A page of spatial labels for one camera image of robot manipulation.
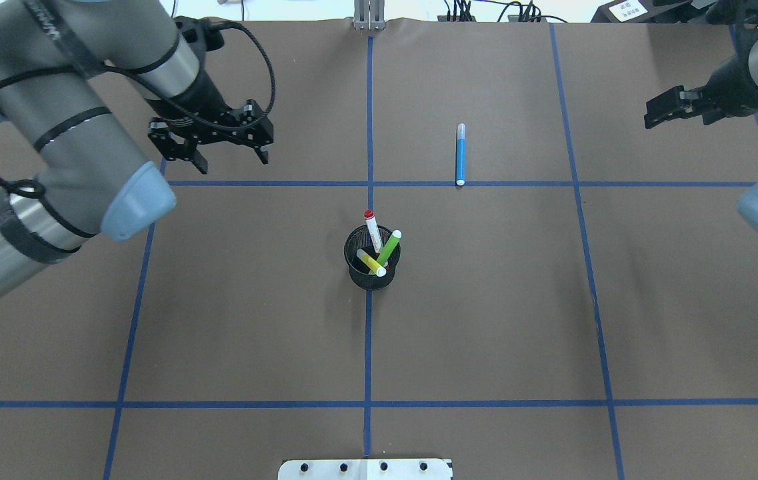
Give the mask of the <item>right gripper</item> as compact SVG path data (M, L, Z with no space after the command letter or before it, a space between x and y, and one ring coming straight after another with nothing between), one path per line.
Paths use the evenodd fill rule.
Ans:
M705 127L726 118L722 107L705 93L704 87L687 90L674 86L646 102L643 122L646 129L658 127L674 119L699 117Z

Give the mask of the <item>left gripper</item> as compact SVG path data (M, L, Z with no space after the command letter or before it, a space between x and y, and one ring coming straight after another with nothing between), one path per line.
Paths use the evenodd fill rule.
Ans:
M236 109L214 107L192 115L178 113L176 119L154 117L148 122L148 139L166 160L187 161L207 175L209 164L199 148L212 143L245 146L254 151L263 165L268 165L274 125L268 112L250 99Z

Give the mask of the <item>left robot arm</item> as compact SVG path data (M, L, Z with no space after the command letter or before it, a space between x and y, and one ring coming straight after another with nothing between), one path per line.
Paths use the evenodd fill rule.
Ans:
M172 17L157 1L0 3L0 298L104 234L123 242L177 198L90 85L124 76L154 112L148 139L207 173L200 145L268 163L270 109L230 107L205 70L238 21Z

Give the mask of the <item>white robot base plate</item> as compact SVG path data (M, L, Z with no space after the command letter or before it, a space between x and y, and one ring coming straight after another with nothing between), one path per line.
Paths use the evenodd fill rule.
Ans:
M278 479L453 479L449 459L294 459Z

